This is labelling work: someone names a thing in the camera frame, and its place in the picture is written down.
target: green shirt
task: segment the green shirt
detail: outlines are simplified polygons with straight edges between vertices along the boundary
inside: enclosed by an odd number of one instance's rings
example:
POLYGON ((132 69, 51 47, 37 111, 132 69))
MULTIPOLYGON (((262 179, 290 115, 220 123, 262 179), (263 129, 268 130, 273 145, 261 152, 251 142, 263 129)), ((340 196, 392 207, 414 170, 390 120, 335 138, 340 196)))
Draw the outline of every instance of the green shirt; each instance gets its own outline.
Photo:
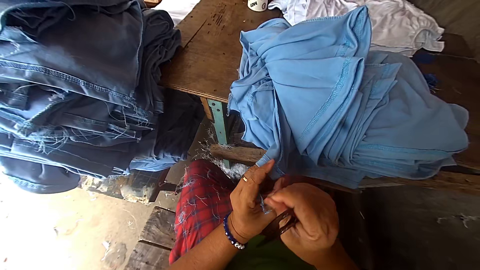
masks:
POLYGON ((248 242, 227 265, 226 270, 315 270, 315 267, 300 259, 282 241, 274 240, 257 247, 264 236, 258 235, 248 242))

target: left hand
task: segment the left hand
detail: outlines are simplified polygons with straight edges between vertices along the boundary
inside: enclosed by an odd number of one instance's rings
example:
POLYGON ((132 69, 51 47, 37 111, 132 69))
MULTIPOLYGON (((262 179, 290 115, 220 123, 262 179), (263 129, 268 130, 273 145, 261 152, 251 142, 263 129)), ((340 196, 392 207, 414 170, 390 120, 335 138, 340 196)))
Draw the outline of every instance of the left hand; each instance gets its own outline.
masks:
POLYGON ((260 184, 272 170, 274 160, 268 161, 262 167, 254 165, 244 176, 245 182, 240 179, 237 187, 230 194, 233 211, 228 217, 228 226, 233 237, 245 244, 275 219, 275 211, 265 214, 260 203, 257 202, 260 184))

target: red plaid pants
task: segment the red plaid pants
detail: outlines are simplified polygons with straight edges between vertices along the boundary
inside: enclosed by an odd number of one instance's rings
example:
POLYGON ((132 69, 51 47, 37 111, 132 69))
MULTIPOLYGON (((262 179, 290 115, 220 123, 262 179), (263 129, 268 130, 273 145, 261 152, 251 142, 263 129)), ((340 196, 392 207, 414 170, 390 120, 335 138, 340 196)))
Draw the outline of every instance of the red plaid pants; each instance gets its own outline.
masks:
POLYGON ((211 233, 232 211, 230 193, 236 184, 215 164, 195 160, 185 170, 175 213, 176 240, 169 262, 174 263, 211 233))

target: scissors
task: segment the scissors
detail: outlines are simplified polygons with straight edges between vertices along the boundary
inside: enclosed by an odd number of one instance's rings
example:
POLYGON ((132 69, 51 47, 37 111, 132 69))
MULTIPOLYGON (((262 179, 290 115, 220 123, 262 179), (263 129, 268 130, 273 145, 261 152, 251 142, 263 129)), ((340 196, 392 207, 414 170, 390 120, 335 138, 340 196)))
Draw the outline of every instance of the scissors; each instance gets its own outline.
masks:
POLYGON ((280 235, 288 231, 291 227, 295 226, 299 220, 292 208, 287 209, 285 212, 278 215, 272 222, 270 222, 265 229, 260 233, 265 236, 257 247, 263 246, 275 239, 280 239, 280 235), (289 218, 287 223, 280 228, 280 222, 286 218, 289 218))

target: forearm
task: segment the forearm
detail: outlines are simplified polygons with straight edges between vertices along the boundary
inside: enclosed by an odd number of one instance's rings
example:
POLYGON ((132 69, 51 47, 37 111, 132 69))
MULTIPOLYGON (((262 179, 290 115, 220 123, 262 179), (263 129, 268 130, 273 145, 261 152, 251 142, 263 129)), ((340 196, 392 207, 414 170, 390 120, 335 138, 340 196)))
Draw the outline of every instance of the forearm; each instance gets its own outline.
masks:
POLYGON ((173 263, 169 270, 222 270, 238 250, 228 240, 221 224, 198 245, 173 263))
POLYGON ((350 256, 343 249, 340 240, 328 252, 319 256, 318 263, 314 265, 318 270, 358 270, 350 256))

